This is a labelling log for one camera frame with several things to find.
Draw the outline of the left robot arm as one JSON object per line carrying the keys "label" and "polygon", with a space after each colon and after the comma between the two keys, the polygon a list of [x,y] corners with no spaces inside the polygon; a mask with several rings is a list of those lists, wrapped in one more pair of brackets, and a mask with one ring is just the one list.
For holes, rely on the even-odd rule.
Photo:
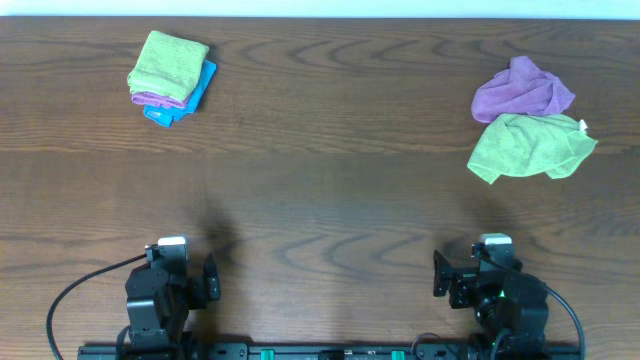
{"label": "left robot arm", "polygon": [[189,312],[206,308],[221,295],[212,256],[200,275],[190,277],[184,255],[154,255],[131,273],[125,290],[133,350],[152,354],[176,353]]}

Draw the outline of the green microfibre cloth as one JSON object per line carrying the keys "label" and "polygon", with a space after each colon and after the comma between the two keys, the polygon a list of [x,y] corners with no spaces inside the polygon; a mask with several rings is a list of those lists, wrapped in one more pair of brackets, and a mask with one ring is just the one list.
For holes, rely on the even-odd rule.
{"label": "green microfibre cloth", "polygon": [[577,170],[597,144],[582,120],[561,114],[505,113],[485,128],[467,168],[489,184],[502,176],[545,174],[563,179]]}

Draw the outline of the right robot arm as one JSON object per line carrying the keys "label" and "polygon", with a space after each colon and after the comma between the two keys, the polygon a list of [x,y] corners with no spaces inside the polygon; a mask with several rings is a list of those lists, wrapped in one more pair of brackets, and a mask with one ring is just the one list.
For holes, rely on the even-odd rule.
{"label": "right robot arm", "polygon": [[481,326],[467,350],[479,359],[537,359],[546,356],[548,291],[539,279],[522,272],[510,245],[472,247],[474,267],[454,267],[433,252],[433,295],[449,297],[453,309],[471,309]]}

